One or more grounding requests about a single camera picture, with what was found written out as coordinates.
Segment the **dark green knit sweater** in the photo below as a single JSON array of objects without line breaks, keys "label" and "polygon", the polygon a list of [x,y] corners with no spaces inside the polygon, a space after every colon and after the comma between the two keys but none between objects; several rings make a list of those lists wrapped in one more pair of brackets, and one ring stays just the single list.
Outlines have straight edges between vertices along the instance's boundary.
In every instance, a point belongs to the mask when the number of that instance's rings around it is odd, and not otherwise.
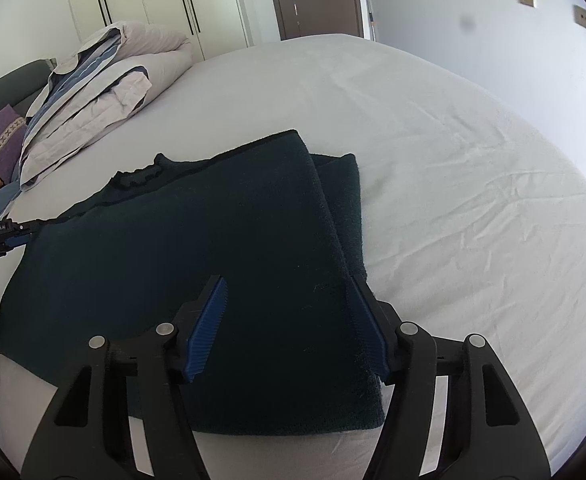
[{"label": "dark green knit sweater", "polygon": [[199,162],[157,155],[47,221],[0,301],[0,353],[50,384],[88,340],[170,321],[208,278],[228,302],[180,389],[192,427],[296,436],[382,424],[346,303],[363,274],[359,171],[295,131]]}]

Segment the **purple patterned cushion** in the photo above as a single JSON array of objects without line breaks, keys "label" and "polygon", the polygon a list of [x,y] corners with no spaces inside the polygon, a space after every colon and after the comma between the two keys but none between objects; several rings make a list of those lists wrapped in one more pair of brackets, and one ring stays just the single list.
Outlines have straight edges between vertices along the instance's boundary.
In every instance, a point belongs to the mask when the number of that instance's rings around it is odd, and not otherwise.
[{"label": "purple patterned cushion", "polygon": [[25,133],[25,118],[17,114],[11,105],[5,105],[0,110],[0,180],[4,184],[13,180]]}]

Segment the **dark green upholstered headboard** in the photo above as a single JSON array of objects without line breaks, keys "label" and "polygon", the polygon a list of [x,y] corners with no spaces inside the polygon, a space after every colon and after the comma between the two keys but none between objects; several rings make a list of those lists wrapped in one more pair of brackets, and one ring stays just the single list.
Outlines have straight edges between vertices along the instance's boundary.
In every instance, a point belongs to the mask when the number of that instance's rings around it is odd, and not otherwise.
[{"label": "dark green upholstered headboard", "polygon": [[50,58],[37,60],[12,70],[0,78],[0,110],[9,105],[17,115],[29,122],[27,112],[48,84],[55,65]]}]

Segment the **folded grey blue duvet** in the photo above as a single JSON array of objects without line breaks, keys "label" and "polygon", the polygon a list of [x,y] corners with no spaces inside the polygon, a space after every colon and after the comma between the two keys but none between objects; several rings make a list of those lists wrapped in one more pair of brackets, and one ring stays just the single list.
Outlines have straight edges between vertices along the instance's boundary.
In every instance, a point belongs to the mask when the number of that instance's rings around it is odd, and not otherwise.
[{"label": "folded grey blue duvet", "polygon": [[23,191],[131,118],[193,65],[189,37],[165,25],[118,21],[49,75],[27,112],[18,176]]}]

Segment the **white bed sheet mattress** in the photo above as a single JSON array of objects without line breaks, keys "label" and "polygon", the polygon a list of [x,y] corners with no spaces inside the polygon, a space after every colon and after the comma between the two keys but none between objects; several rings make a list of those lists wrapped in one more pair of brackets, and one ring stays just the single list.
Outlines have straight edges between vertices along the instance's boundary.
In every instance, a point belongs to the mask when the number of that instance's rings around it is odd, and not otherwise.
[{"label": "white bed sheet mattress", "polygon": [[586,437],[586,179],[482,88],[406,52],[345,35],[188,65],[169,32],[127,41],[150,103],[8,206],[53,218],[119,170],[212,157],[287,129],[353,154],[369,283],[429,332],[480,333],[530,410],[551,466]]}]

